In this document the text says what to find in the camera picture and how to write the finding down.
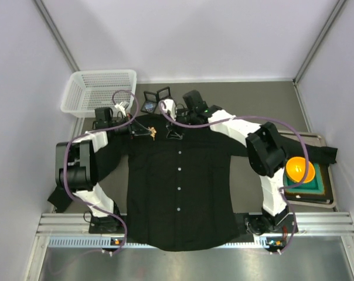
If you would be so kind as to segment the black button shirt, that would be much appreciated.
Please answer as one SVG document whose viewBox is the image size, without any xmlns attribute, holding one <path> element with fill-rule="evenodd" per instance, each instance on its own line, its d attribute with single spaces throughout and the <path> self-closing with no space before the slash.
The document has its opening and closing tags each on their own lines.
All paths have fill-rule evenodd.
<svg viewBox="0 0 354 281">
<path fill-rule="evenodd" d="M 199 251 L 229 242 L 238 235 L 230 196 L 230 161 L 247 157 L 236 140 L 203 128 L 183 129 L 182 140 L 167 139 L 166 119 L 135 119 L 157 131 L 151 137 L 116 136 L 121 160 L 99 185 L 119 208 L 125 235 L 165 251 Z M 303 146 L 281 136 L 288 157 L 308 156 L 329 165 L 331 147 Z"/>
</svg>

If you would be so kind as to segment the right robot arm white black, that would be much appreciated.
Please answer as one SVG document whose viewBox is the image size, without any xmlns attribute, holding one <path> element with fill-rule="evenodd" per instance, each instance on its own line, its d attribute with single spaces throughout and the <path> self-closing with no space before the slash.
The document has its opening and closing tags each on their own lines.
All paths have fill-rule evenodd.
<svg viewBox="0 0 354 281">
<path fill-rule="evenodd" d="M 211 131 L 241 143 L 251 168 L 260 177 L 263 206 L 260 215 L 250 215 L 246 219 L 248 230 L 260 235 L 281 228 L 289 213 L 282 191 L 287 153 L 276 126 L 271 122 L 257 124 L 238 119 L 217 105 L 208 107 L 196 90 L 185 94 L 183 99 L 186 108 L 181 113 L 171 98 L 160 101 L 160 109 L 175 125 L 181 124 L 185 128 L 207 126 Z"/>
</svg>

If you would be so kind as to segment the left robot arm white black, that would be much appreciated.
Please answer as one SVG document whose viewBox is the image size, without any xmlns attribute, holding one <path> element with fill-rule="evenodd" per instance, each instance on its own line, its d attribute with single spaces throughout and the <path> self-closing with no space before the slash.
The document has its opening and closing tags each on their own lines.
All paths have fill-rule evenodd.
<svg viewBox="0 0 354 281">
<path fill-rule="evenodd" d="M 99 185 L 121 160 L 114 138 L 156 135 L 155 128 L 141 125 L 124 110 L 120 112 L 121 116 L 114 118 L 110 107 L 97 108 L 91 133 L 72 144 L 56 145 L 56 188 L 48 201 L 57 213 L 65 212 L 74 198 L 89 203 L 90 233 L 114 233 L 122 227 L 118 206 Z"/>
</svg>

